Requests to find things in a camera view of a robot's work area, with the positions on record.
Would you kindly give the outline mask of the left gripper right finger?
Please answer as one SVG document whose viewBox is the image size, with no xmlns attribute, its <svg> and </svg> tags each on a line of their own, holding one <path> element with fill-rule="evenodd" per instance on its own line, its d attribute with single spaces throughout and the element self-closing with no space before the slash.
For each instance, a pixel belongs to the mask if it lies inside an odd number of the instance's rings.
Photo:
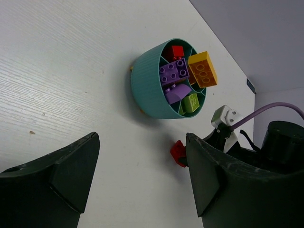
<svg viewBox="0 0 304 228">
<path fill-rule="evenodd" d="M 186 156 L 197 215 L 206 228 L 301 228 L 304 172 L 264 170 L 219 151 L 193 133 Z"/>
</svg>

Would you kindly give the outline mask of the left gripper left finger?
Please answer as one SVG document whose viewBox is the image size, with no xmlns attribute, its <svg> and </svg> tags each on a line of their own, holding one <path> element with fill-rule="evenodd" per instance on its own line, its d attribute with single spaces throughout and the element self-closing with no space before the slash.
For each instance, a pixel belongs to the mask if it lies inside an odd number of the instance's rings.
<svg viewBox="0 0 304 228">
<path fill-rule="evenodd" d="M 96 132 L 0 174 L 2 228 L 76 228 L 100 150 Z"/>
</svg>

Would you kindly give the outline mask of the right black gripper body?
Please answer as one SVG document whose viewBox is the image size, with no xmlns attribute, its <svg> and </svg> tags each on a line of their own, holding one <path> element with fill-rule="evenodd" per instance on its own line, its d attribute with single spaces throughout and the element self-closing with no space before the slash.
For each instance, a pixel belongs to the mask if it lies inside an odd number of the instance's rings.
<svg viewBox="0 0 304 228">
<path fill-rule="evenodd" d="M 206 145 L 203 147 L 203 156 L 213 164 L 263 164 L 264 158 L 258 148 L 244 130 L 239 132 L 250 145 L 250 149 L 241 147 L 238 136 L 227 127 L 215 129 L 204 138 Z"/>
</svg>

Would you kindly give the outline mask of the red lego brick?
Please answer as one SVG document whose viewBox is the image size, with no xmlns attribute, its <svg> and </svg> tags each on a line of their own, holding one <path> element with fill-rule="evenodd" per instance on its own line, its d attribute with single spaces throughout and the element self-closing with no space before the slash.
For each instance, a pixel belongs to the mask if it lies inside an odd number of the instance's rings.
<svg viewBox="0 0 304 228">
<path fill-rule="evenodd" d="M 183 46 L 172 45 L 166 49 L 166 59 L 170 62 L 184 58 Z"/>
<path fill-rule="evenodd" d="M 170 153 L 175 162 L 185 168 L 188 167 L 186 147 L 183 145 L 181 140 L 178 140 L 170 149 Z"/>
</svg>

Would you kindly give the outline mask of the pale green sloped lego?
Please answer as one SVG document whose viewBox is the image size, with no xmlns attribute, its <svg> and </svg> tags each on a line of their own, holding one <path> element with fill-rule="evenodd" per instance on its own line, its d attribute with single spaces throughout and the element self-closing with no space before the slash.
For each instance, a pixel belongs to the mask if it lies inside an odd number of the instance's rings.
<svg viewBox="0 0 304 228">
<path fill-rule="evenodd" d="M 186 113 L 193 113 L 200 106 L 197 94 L 191 94 L 184 97 L 181 101 L 181 104 L 183 106 L 184 112 Z"/>
</svg>

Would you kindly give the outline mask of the lime lego brick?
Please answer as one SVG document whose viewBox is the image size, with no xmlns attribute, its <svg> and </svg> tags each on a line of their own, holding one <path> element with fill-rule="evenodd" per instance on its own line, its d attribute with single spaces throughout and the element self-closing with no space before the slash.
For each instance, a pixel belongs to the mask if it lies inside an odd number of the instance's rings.
<svg viewBox="0 0 304 228">
<path fill-rule="evenodd" d="M 179 106 L 179 115 L 184 115 L 185 114 L 185 111 L 184 111 L 184 109 L 183 109 L 183 106 L 182 106 L 182 104 L 180 104 L 180 106 Z"/>
</svg>

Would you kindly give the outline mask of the purple lego brick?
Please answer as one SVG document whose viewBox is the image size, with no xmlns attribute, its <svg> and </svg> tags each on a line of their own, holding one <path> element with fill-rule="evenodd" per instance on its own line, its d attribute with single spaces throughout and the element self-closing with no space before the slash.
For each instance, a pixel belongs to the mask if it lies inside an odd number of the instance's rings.
<svg viewBox="0 0 304 228">
<path fill-rule="evenodd" d="M 186 84 L 173 84 L 172 86 L 164 89 L 164 95 L 170 105 L 181 101 L 190 92 L 191 88 Z"/>
<path fill-rule="evenodd" d="M 162 87 L 169 86 L 178 81 L 189 78 L 186 59 L 181 58 L 161 66 L 159 68 L 159 76 Z"/>
</svg>

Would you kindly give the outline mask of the long yellow lego brick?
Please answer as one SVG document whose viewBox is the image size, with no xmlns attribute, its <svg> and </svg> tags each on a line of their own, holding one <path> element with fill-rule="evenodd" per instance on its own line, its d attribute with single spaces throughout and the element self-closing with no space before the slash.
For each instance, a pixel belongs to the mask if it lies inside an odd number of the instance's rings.
<svg viewBox="0 0 304 228">
<path fill-rule="evenodd" d="M 207 51 L 189 56 L 189 83 L 199 88 L 216 86 L 218 78 Z"/>
</svg>

